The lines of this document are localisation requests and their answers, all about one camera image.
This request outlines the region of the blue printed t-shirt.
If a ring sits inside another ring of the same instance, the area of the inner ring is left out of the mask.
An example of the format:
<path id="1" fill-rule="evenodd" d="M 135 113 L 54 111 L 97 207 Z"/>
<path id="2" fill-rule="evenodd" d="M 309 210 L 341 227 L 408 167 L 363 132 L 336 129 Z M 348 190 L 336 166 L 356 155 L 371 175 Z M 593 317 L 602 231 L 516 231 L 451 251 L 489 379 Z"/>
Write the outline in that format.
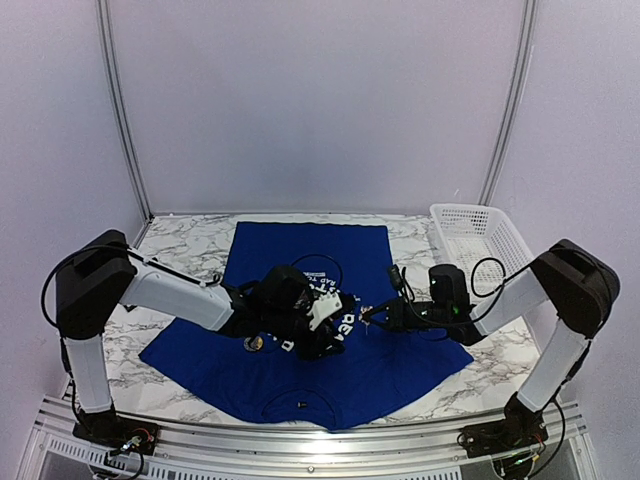
<path id="1" fill-rule="evenodd" d="M 341 289 L 359 308 L 392 299 L 383 226 L 241 222 L 224 273 L 238 286 L 294 264 L 321 290 Z M 391 333 L 357 314 L 336 323 L 342 354 L 301 360 L 294 345 L 267 337 L 259 353 L 177 319 L 141 360 L 213 407 L 250 423 L 306 421 L 344 430 L 420 399 L 472 358 L 440 331 Z"/>

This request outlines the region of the round button badge brooch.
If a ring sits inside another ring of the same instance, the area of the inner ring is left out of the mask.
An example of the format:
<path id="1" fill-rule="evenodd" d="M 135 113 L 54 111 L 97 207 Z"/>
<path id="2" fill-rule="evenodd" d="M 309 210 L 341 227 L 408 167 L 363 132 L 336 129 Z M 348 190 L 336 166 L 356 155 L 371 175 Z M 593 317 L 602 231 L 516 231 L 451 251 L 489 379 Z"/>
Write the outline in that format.
<path id="1" fill-rule="evenodd" d="M 250 353 L 257 353 L 264 347 L 264 340 L 260 336 L 247 337 L 243 343 L 244 349 Z"/>

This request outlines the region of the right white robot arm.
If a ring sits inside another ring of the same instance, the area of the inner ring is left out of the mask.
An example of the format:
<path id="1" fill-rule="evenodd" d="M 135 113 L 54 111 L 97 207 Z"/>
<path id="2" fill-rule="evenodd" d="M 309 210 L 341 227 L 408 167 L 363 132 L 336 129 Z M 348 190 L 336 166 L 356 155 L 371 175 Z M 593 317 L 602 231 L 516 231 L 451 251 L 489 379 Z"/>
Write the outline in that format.
<path id="1" fill-rule="evenodd" d="M 463 428 L 467 448 L 482 443 L 516 448 L 544 438 L 543 412 L 579 371 L 595 337 L 609 321 L 621 281 L 604 261 L 568 239 L 552 245 L 489 293 L 477 292 L 463 270 L 438 264 L 428 272 L 430 298 L 419 302 L 399 268 L 389 277 L 397 298 L 363 314 L 365 322 L 393 333 L 442 329 L 462 346 L 474 346 L 517 320 L 545 308 L 556 325 L 529 376 L 507 401 L 498 421 Z"/>

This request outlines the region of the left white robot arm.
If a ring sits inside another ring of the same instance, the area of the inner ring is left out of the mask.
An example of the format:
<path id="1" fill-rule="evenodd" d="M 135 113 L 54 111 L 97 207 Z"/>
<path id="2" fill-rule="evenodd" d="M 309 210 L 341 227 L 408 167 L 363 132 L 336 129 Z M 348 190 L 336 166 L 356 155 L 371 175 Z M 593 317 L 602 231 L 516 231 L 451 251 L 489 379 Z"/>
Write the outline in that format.
<path id="1" fill-rule="evenodd" d="M 355 306 L 351 295 L 313 289 L 291 265 L 275 266 L 262 280 L 239 287 L 205 282 L 143 256 L 118 230 L 105 231 L 52 269 L 41 290 L 42 308 L 50 289 L 55 311 L 43 316 L 58 331 L 73 381 L 76 427 L 106 445 L 143 428 L 118 415 L 106 373 L 102 336 L 117 306 L 147 308 L 250 344 L 270 334 L 293 342 L 305 360 L 343 352 L 334 323 Z"/>

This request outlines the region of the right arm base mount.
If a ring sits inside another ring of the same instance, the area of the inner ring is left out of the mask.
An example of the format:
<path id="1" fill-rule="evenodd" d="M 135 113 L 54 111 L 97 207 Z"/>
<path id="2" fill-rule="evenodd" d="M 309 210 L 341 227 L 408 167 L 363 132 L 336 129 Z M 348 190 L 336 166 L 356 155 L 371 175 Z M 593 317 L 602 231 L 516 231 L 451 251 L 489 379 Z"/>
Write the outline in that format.
<path id="1" fill-rule="evenodd" d="M 457 438 L 469 458 L 495 455 L 545 443 L 549 435 L 543 422 L 525 425 L 502 419 L 463 427 Z"/>

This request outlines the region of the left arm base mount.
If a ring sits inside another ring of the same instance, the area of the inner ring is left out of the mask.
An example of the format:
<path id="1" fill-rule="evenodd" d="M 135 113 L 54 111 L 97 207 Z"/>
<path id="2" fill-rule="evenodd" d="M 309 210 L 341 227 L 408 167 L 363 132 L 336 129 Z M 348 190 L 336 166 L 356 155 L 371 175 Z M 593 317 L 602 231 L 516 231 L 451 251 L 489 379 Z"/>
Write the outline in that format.
<path id="1" fill-rule="evenodd" d="M 113 454 L 135 451 L 152 455 L 160 427 L 156 423 L 122 417 L 114 409 L 99 413 L 79 410 L 73 435 L 94 444 L 109 447 Z"/>

